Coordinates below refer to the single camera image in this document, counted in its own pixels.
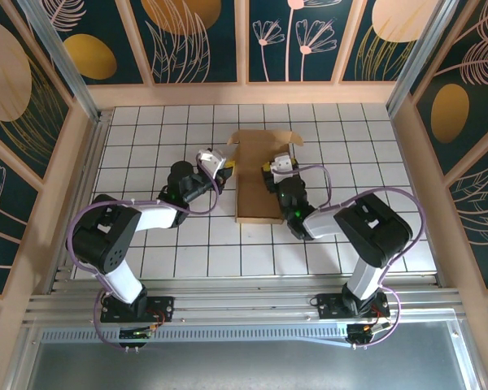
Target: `white tile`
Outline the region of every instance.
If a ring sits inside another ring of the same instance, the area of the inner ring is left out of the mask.
[[[303,244],[274,245],[275,275],[307,275]]]
[[[111,126],[107,146],[132,145],[135,126]]]
[[[290,112],[287,104],[265,104],[264,114],[266,122],[289,122]]]
[[[288,132],[291,130],[290,122],[266,122],[266,130],[280,130],[282,132]]]
[[[213,106],[190,106],[188,114],[189,124],[213,123]]]
[[[124,190],[151,191],[154,185],[154,168],[129,168]]]
[[[380,168],[377,164],[351,164],[352,174],[358,187],[376,187],[383,185]]]
[[[131,167],[155,167],[157,159],[157,149],[155,146],[134,146],[130,156]]]
[[[127,175],[127,169],[102,169],[99,171],[96,192],[119,192],[124,189],[124,179]]]
[[[318,131],[316,130],[316,122],[293,122],[291,129],[298,133],[304,142],[318,141]]]
[[[329,197],[327,191],[326,188],[308,188],[307,200],[314,207],[323,205]]]
[[[412,189],[410,187],[402,187],[401,189],[412,195]],[[388,192],[387,196],[389,197],[390,208],[397,213],[402,211],[417,211],[416,204],[404,195]]]
[[[300,165],[300,168],[307,167],[307,165]],[[308,189],[319,189],[324,188],[325,184],[325,174],[319,168],[311,168],[306,171],[300,172],[300,177],[306,183],[306,188]]]
[[[367,122],[343,122],[343,132],[347,141],[370,141]]]
[[[158,145],[161,135],[160,124],[145,124],[136,127],[136,135],[133,138],[134,145]]]
[[[215,106],[213,122],[216,124],[235,124],[238,122],[238,106],[236,104],[224,104]]]
[[[211,144],[213,124],[189,124],[186,135],[187,144]]]
[[[217,206],[211,212],[211,216],[235,216],[235,195],[236,191],[234,189],[227,189],[224,187],[224,191],[219,195],[219,200]],[[211,196],[211,204],[215,203],[215,194]]]
[[[208,276],[240,276],[241,248],[211,246],[208,254]]]
[[[186,218],[179,227],[177,245],[208,245],[209,218]]]
[[[164,124],[161,128],[161,145],[182,145],[186,143],[185,124]]]
[[[412,229],[412,239],[415,239],[421,227],[421,218],[419,213],[399,213],[399,216],[403,218],[405,222],[408,223],[408,225]],[[423,232],[423,235],[420,237],[420,240],[426,240],[426,221],[425,221],[425,231]]]
[[[240,242],[241,229],[234,217],[210,218],[210,245],[235,245]]]
[[[372,142],[347,142],[351,163],[375,163],[376,155]]]
[[[215,123],[213,125],[213,143],[225,144],[237,130],[238,123]]]
[[[145,246],[145,240],[146,240],[146,230],[135,232],[132,237],[132,241],[130,241],[130,246]]]
[[[352,274],[358,262],[359,255],[350,243],[338,242],[338,256],[342,265],[343,274]]]
[[[143,263],[143,248],[129,248],[124,259],[129,265],[130,270],[139,278],[141,274],[141,267]]]
[[[158,167],[171,167],[173,163],[185,158],[184,145],[161,145],[157,156]]]
[[[324,163],[348,163],[349,154],[345,142],[321,142]]]
[[[403,164],[380,163],[380,170],[385,185],[404,186],[410,184]]]
[[[405,263],[409,271],[436,271],[434,258],[426,241],[418,242],[405,254]]]
[[[238,121],[242,124],[245,122],[263,122],[264,107],[261,104],[241,104],[238,106]]]
[[[242,223],[241,241],[243,245],[271,244],[272,243],[271,225],[261,225],[257,223]]]
[[[139,107],[116,107],[112,124],[136,124]]]
[[[335,103],[313,104],[316,120],[340,120],[338,106]]]
[[[380,163],[399,163],[402,162],[399,152],[398,142],[396,141],[374,141],[377,161]]]
[[[299,164],[321,164],[320,143],[304,142],[303,146],[294,146],[294,156]]]
[[[274,275],[272,245],[242,246],[242,276]]]
[[[206,276],[207,270],[207,246],[188,246],[177,248],[176,278]]]
[[[161,191],[168,184],[167,178],[170,175],[170,168],[155,168],[154,191]]]
[[[364,103],[365,118],[367,120],[389,120],[389,114],[383,103]]]
[[[350,164],[326,164],[325,168],[331,175],[331,185],[335,187],[354,187],[355,180],[352,177]]]
[[[396,139],[390,122],[367,122],[373,141],[393,141]]]
[[[176,245],[177,227],[171,229],[150,229],[146,234],[146,247]]]
[[[137,124],[161,124],[163,122],[163,107],[141,107]]]
[[[187,124],[188,106],[164,107],[163,124]]]
[[[273,228],[273,243],[275,244],[299,244],[302,242],[291,233],[287,227],[287,223],[282,225],[272,225]]]
[[[290,104],[291,122],[314,122],[312,104]]]
[[[197,166],[197,155],[200,150],[211,148],[211,144],[191,144],[186,146],[185,161]]]
[[[340,103],[338,104],[340,119],[346,120],[365,120],[364,110],[360,103]]]
[[[309,275],[339,274],[338,247],[334,243],[306,243]]]
[[[171,279],[176,262],[176,248],[145,248],[141,277]]]
[[[107,146],[101,168],[124,168],[129,165],[131,146]]]
[[[320,142],[344,141],[342,122],[316,122]]]
[[[265,123],[240,123],[240,129],[246,130],[265,130]]]

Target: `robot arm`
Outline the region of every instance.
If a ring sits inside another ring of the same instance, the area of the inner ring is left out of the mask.
[[[140,318],[146,309],[146,289],[124,259],[134,233],[178,227],[193,212],[190,203],[194,199],[211,189],[222,193],[233,168],[234,163],[226,162],[218,152],[201,150],[197,173],[186,161],[172,165],[154,205],[97,207],[79,220],[72,236],[75,255],[98,271],[97,277],[111,290],[118,310]],[[114,200],[99,195],[93,203]]]

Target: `flattened cardboard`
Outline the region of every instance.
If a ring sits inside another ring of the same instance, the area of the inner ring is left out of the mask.
[[[290,144],[303,145],[296,132],[281,130],[238,130],[228,145],[238,143],[233,159],[237,175],[236,220],[238,223],[280,224],[284,221],[275,194],[269,193],[262,166],[275,155],[289,153]]]

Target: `floor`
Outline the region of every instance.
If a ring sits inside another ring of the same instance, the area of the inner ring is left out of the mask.
[[[231,157],[235,145],[226,141],[239,128],[291,129],[300,134],[305,144],[292,152],[301,167],[323,163],[329,169],[333,204],[383,185],[412,191],[381,104],[144,106],[115,109],[93,196],[156,199],[174,162],[194,163],[199,149],[207,147]],[[302,178],[309,202],[322,203],[323,173],[307,171]],[[419,215],[407,198],[394,193],[380,196],[414,232],[419,230]],[[207,210],[211,202],[207,193],[191,208]],[[354,270],[358,255],[343,235],[304,243],[291,236],[286,225],[238,224],[234,215],[232,178],[210,216],[189,217],[178,229],[137,233],[127,262],[143,279],[350,274]],[[435,270],[426,237],[391,269]],[[85,279],[89,274],[77,270],[74,277]]]

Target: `yellow oval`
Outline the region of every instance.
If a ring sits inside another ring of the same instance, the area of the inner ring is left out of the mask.
[[[63,43],[78,72],[95,80],[112,77],[117,70],[114,53],[102,41],[88,34],[76,34]]]
[[[420,37],[437,0],[376,0],[373,29],[383,40],[410,42]]]
[[[191,35],[198,29],[188,22],[183,1],[193,17],[198,15],[206,30],[219,19],[221,0],[141,0],[141,4],[150,19],[162,30],[177,35]]]
[[[31,100],[33,80],[28,56],[15,36],[0,24],[0,120],[17,120]]]
[[[463,130],[470,101],[463,87],[447,84],[442,87],[432,104],[432,133],[439,142],[452,142]]]

